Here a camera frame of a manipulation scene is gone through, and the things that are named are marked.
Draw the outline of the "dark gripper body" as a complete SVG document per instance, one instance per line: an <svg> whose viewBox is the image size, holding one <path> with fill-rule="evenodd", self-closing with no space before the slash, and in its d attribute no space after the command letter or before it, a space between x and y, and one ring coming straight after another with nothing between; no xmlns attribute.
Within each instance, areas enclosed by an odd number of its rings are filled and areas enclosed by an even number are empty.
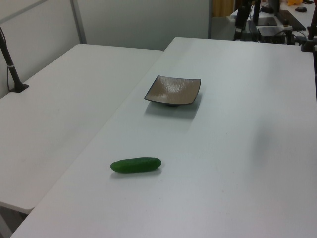
<svg viewBox="0 0 317 238"><path fill-rule="evenodd" d="M241 5L238 8L238 12L236 15L235 27L244 28L246 25L248 16L249 16L249 7L247 5Z"/></svg>

